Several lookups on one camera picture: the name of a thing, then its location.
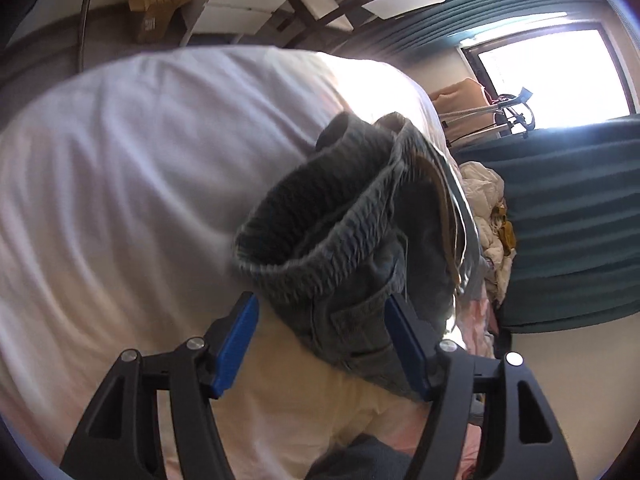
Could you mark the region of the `metal floor pole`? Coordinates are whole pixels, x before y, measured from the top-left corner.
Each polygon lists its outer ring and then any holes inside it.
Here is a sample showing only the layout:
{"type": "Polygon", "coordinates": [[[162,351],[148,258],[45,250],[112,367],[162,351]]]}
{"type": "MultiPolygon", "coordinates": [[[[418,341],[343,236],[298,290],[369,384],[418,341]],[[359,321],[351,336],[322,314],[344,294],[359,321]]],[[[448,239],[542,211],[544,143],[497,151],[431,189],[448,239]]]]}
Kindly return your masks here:
{"type": "Polygon", "coordinates": [[[76,51],[76,70],[80,74],[85,69],[85,50],[86,37],[88,28],[88,17],[91,6],[91,0],[82,0],[79,14],[79,22],[77,29],[77,51],[76,51]]]}

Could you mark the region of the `lower teal curtain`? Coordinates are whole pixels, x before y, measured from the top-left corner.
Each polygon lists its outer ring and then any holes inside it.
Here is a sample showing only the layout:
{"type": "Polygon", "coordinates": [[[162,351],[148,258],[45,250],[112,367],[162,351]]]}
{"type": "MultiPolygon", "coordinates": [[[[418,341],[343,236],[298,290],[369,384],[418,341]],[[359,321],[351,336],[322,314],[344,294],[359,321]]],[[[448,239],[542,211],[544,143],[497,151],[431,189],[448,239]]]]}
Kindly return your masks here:
{"type": "Polygon", "coordinates": [[[516,257],[502,327],[556,332],[638,312],[638,116],[517,134],[454,158],[504,181],[516,257]]]}

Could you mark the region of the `cream clothes pile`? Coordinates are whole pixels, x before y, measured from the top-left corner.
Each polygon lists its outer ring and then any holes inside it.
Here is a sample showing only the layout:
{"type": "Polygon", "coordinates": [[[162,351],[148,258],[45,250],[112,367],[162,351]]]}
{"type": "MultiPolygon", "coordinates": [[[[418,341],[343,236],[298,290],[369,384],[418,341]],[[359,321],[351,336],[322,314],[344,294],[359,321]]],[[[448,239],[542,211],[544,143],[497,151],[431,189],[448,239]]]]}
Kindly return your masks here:
{"type": "Polygon", "coordinates": [[[483,257],[489,266],[485,278],[488,297],[495,306],[500,307],[506,299],[516,248],[510,255],[504,251],[491,220],[491,211],[499,202],[506,200],[506,185],[495,170],[480,162],[465,162],[459,171],[480,237],[483,257]]]}

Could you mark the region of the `tan cardboard box by window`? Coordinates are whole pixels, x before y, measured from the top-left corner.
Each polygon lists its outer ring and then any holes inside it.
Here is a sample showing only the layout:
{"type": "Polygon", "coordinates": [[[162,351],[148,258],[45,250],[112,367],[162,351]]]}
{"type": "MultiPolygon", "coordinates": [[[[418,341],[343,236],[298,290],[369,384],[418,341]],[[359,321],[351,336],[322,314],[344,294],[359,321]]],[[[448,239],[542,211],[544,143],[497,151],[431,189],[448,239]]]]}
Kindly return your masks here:
{"type": "MultiPolygon", "coordinates": [[[[448,87],[435,90],[428,96],[439,116],[490,104],[485,88],[472,78],[465,78],[448,87]]],[[[495,115],[492,113],[476,115],[454,122],[453,125],[450,125],[449,120],[445,119],[447,124],[447,127],[444,128],[446,139],[452,143],[466,134],[491,127],[494,124],[494,117],[495,115]]]]}

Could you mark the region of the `white pink bed sheet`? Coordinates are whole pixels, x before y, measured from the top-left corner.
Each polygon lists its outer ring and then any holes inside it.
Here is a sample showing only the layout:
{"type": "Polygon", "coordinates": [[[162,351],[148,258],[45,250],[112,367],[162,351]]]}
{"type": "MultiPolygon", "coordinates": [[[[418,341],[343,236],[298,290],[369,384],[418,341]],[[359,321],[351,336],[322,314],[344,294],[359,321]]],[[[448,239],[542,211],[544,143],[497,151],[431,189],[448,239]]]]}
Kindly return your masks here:
{"type": "MultiPolygon", "coordinates": [[[[124,58],[1,129],[1,417],[45,467],[59,474],[122,352],[174,351],[250,289],[236,231],[343,110],[407,117],[462,181],[420,84],[301,50],[124,58]]],[[[212,402],[235,479],[403,479],[428,408],[318,360],[259,301],[239,374],[212,402]]]]}

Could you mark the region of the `teal curtain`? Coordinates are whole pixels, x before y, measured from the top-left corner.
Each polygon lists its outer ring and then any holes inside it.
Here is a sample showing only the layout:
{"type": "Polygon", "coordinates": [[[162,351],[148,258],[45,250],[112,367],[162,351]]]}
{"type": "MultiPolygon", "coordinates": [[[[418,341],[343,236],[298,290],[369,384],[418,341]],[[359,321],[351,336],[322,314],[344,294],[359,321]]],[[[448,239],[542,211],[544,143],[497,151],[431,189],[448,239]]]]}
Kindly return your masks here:
{"type": "Polygon", "coordinates": [[[517,134],[454,158],[504,181],[516,257],[502,327],[556,332],[638,312],[638,116],[517,134]]]}
{"type": "Polygon", "coordinates": [[[605,0],[445,0],[363,26],[335,53],[405,66],[446,49],[474,30],[508,18],[580,12],[605,0]]]}

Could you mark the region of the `grey denim jeans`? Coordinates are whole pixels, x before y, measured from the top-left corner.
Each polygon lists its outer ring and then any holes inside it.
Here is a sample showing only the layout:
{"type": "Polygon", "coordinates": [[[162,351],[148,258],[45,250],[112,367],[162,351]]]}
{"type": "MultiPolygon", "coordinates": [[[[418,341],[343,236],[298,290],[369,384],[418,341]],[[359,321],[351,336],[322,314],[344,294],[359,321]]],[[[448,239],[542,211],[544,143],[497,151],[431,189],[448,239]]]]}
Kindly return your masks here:
{"type": "Polygon", "coordinates": [[[408,118],[335,116],[240,227],[234,263],[318,358],[413,397],[385,327],[399,295],[445,333],[486,264],[460,179],[408,118]]]}

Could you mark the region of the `mustard yellow garment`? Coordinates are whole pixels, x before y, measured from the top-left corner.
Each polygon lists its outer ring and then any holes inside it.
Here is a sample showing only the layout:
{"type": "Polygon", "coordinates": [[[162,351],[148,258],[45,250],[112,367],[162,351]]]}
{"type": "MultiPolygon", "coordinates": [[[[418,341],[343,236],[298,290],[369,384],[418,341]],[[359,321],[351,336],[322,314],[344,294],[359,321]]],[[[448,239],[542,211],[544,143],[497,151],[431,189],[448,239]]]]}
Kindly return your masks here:
{"type": "Polygon", "coordinates": [[[504,251],[510,255],[516,248],[516,236],[512,222],[506,215],[508,213],[508,207],[506,201],[499,202],[491,211],[491,220],[494,222],[494,227],[498,235],[504,251]]]}

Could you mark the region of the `upper teal curtain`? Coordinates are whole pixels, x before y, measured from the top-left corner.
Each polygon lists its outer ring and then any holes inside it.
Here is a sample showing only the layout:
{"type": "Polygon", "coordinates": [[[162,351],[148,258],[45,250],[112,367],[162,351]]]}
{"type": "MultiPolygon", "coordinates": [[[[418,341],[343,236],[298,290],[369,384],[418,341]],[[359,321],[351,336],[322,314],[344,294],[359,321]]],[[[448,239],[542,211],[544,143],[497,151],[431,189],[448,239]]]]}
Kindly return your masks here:
{"type": "Polygon", "coordinates": [[[445,0],[363,26],[335,53],[405,66],[446,49],[474,30],[508,18],[580,12],[605,0],[445,0]]]}

